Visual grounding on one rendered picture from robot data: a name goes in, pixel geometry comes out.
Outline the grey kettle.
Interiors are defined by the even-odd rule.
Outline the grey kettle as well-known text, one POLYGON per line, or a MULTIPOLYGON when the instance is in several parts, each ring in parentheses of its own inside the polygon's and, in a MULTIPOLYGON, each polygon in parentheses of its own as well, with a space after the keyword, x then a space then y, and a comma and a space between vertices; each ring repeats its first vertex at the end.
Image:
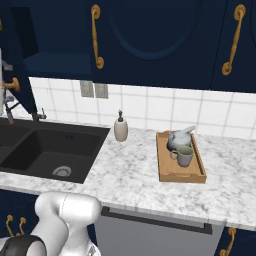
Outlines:
POLYGON ((182 130, 170 132, 168 135, 167 148, 172 151, 180 146, 189 146, 191 143, 190 133, 196 129, 195 125, 182 130))

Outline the grey-green mug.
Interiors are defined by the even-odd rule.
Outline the grey-green mug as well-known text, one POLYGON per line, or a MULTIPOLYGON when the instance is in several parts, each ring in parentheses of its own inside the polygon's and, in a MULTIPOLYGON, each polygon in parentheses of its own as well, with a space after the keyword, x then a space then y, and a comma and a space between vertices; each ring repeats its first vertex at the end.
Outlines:
POLYGON ((189 146, 180 146, 170 152, 172 160, 176 160, 180 167, 188 167, 192 161, 194 151, 189 146))

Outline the wooden tray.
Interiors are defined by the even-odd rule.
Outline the wooden tray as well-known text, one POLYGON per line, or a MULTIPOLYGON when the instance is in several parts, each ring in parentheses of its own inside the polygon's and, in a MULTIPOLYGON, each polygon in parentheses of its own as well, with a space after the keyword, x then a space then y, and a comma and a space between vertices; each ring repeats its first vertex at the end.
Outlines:
POLYGON ((170 157, 167 148, 170 130, 156 133, 158 174, 160 182, 205 183, 206 172, 197 147, 194 134, 191 133, 191 147, 193 157, 188 167, 181 167, 176 160, 170 157))

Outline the wide navy cabinet door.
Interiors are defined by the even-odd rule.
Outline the wide navy cabinet door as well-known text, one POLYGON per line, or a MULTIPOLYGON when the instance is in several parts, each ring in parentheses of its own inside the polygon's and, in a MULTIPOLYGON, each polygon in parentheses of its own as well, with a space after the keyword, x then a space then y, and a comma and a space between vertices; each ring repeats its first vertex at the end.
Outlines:
POLYGON ((227 0, 91 0, 96 20, 96 83, 207 90, 227 0))

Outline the narrow navy cabinet door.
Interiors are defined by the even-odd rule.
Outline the narrow navy cabinet door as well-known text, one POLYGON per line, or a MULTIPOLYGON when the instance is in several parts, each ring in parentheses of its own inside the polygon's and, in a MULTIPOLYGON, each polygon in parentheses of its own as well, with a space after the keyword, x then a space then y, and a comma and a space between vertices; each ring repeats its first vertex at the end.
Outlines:
POLYGON ((211 89, 256 93, 256 0, 227 1, 211 89), (234 10, 239 4, 246 7, 246 13, 242 21, 232 71, 228 76, 224 76, 222 66, 230 57, 233 37, 238 24, 234 19, 234 10))

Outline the navy base cabinet doors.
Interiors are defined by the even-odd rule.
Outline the navy base cabinet doors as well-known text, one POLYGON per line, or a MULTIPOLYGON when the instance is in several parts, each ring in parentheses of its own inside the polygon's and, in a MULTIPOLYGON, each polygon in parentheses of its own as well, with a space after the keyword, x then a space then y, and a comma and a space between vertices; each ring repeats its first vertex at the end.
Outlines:
POLYGON ((13 217, 9 226, 14 235, 20 231, 21 217, 26 219, 26 223, 22 225, 24 233, 30 234, 32 232, 39 221, 35 213, 36 199, 37 195, 0 189, 0 238, 9 236, 6 227, 8 215, 13 217))

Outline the open navy cabinet door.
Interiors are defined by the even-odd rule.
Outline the open navy cabinet door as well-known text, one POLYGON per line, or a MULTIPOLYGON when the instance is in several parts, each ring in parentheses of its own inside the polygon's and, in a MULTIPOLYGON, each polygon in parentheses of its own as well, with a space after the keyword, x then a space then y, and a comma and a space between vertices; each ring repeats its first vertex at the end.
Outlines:
POLYGON ((0 49, 2 50, 1 59, 13 67, 12 70, 3 71, 4 82, 12 83, 13 79, 16 78, 20 90, 16 91, 11 88, 11 93, 29 114, 36 113, 37 107, 29 78, 25 72, 22 49, 8 0, 0 0, 0 49))

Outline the navy base cabinet door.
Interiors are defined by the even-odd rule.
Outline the navy base cabinet door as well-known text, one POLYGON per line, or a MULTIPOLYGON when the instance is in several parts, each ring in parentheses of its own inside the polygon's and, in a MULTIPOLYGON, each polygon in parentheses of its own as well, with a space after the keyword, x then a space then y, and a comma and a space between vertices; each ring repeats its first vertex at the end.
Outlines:
POLYGON ((235 229, 232 235, 225 227, 214 256, 256 256, 256 231, 235 229))

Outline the beige soap dispenser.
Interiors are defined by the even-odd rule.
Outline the beige soap dispenser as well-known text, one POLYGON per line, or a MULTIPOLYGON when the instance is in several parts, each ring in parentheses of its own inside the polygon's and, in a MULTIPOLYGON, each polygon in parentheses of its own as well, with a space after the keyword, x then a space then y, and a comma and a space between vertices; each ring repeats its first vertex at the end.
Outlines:
POLYGON ((118 111, 118 114, 119 117, 114 123, 114 135, 117 141, 124 142, 128 137, 128 123, 123 118, 121 110, 118 111))

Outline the black sink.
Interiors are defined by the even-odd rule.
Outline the black sink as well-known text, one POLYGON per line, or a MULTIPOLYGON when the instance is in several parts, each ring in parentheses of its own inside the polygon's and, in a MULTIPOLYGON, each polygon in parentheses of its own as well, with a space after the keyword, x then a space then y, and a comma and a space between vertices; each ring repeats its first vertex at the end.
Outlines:
POLYGON ((0 171, 82 184, 109 131, 0 118, 0 171))

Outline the dark grey tap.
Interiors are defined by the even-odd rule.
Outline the dark grey tap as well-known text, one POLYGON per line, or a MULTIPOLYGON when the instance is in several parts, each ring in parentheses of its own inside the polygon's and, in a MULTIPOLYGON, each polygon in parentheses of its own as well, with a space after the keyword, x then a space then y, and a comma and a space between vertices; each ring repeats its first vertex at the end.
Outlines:
MULTIPOLYGON (((11 110, 14 109, 16 106, 18 106, 19 103, 16 103, 14 104, 12 107, 9 107, 7 103, 5 103, 5 110, 6 110, 6 113, 7 113, 7 118, 9 120, 9 123, 10 124, 13 124, 14 123, 14 119, 13 119, 13 115, 12 115, 12 112, 11 110)), ((41 114, 37 113, 37 112, 34 112, 32 113, 32 119, 35 121, 35 122, 38 122, 40 119, 46 119, 47 116, 44 112, 42 112, 41 114)))

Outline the grey dishwasher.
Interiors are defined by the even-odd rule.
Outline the grey dishwasher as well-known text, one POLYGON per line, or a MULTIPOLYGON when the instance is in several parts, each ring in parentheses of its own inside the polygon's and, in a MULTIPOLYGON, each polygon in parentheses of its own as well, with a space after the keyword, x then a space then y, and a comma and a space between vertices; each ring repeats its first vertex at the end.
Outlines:
MULTIPOLYGON (((116 208, 110 211, 196 227, 207 224, 116 208)), ((102 256, 214 256, 223 227, 211 225, 213 234, 208 235, 100 215, 95 230, 102 256)))

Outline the grey wall outlet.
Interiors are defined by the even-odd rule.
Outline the grey wall outlet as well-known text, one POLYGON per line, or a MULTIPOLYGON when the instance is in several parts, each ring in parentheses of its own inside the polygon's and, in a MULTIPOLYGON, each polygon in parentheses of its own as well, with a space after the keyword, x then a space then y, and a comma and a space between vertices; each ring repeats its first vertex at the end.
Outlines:
POLYGON ((94 90, 93 90, 93 82, 87 80, 80 81, 80 90, 82 97, 93 98, 94 90))
POLYGON ((95 83, 95 94, 97 98, 107 99, 108 98, 108 85, 95 83))

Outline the navy wall cabinet body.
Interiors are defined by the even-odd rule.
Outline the navy wall cabinet body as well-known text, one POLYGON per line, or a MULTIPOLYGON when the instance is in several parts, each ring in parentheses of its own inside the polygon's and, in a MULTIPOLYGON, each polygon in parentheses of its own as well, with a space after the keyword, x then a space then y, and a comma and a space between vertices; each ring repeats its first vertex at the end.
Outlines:
POLYGON ((31 77, 92 77, 89 0, 9 0, 31 77))

